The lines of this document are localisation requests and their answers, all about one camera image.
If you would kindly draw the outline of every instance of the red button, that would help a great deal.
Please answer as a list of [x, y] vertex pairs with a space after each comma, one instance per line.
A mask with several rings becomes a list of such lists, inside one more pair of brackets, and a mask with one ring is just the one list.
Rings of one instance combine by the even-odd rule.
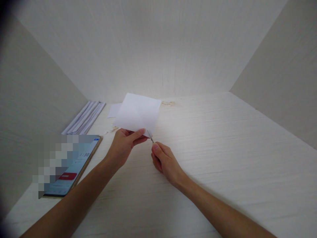
[[77, 173], [63, 173], [59, 179], [61, 180], [73, 180], [76, 178]]

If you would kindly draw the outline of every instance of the phone screen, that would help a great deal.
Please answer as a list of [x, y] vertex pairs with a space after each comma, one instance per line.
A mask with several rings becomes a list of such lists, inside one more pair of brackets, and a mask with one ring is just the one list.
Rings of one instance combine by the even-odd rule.
[[50, 186], [44, 196], [64, 197], [70, 191], [73, 183], [76, 181], [76, 178], [85, 166], [85, 163], [99, 140], [100, 137], [95, 138], [84, 151], [80, 152], [79, 157], [75, 159], [73, 164], [62, 174], [62, 176]]

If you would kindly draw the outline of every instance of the hand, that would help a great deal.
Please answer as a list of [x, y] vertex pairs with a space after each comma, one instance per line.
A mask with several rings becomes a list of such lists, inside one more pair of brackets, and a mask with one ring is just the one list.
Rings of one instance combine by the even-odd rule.
[[171, 148], [160, 143], [155, 142], [152, 145], [152, 159], [155, 168], [165, 175], [167, 180], [174, 186], [178, 187], [188, 176], [179, 166]]
[[111, 159], [117, 169], [119, 169], [125, 164], [132, 148], [148, 139], [147, 137], [143, 136], [144, 133], [144, 128], [136, 132], [121, 128], [116, 132], [106, 158]]

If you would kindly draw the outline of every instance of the white table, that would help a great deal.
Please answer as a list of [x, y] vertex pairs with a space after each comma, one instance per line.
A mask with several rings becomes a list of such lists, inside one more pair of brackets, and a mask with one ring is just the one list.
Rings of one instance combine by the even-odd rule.
[[[106, 105], [89, 134], [115, 132]], [[317, 151], [231, 93], [164, 99], [153, 138], [208, 191], [278, 237], [316, 237]], [[152, 142], [136, 146], [74, 237], [217, 237], [199, 210], [157, 172]], [[18, 236], [58, 202], [28, 189], [7, 216]]]

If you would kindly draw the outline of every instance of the forearm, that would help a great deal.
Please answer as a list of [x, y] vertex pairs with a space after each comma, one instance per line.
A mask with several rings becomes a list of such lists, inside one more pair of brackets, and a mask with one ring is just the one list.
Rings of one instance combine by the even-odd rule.
[[187, 196], [224, 238], [275, 237], [263, 227], [211, 195], [186, 177], [177, 187]]
[[70, 237], [118, 169], [106, 156], [22, 237]]

